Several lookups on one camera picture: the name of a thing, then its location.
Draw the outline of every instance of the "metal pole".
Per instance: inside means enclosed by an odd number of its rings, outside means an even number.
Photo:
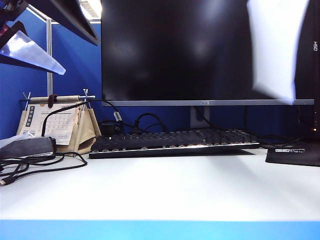
[[[52,56],[52,19],[46,20],[46,52]],[[53,94],[53,73],[47,72],[46,74],[47,79],[47,96]]]

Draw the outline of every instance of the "paper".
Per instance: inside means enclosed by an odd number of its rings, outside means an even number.
[[[286,104],[296,98],[299,38],[309,0],[249,0],[253,89]]]
[[[49,113],[74,104],[76,102],[55,103],[52,108],[47,103],[29,104],[21,133],[30,132],[40,137],[44,119]],[[78,107],[51,115],[47,119],[44,136],[54,138],[58,145],[69,145],[73,127],[78,124],[78,116]]]
[[[60,75],[66,72],[60,63],[20,30],[0,49],[0,54]]]

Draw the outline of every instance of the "power adapter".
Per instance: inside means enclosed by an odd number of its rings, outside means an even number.
[[[51,137],[31,137],[11,142],[0,149],[0,158],[50,156],[57,151],[56,140]]]
[[[105,137],[111,137],[113,135],[119,134],[120,129],[115,124],[102,123],[100,125],[101,134]]]

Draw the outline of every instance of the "keyboard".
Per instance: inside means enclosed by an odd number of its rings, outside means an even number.
[[[99,136],[91,147],[89,158],[184,156],[258,147],[257,138],[241,130],[210,128],[170,133]]]

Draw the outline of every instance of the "usb plug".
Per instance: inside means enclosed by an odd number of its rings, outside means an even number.
[[[12,176],[5,177],[0,180],[0,186],[12,184],[14,181],[15,181],[15,178]]]

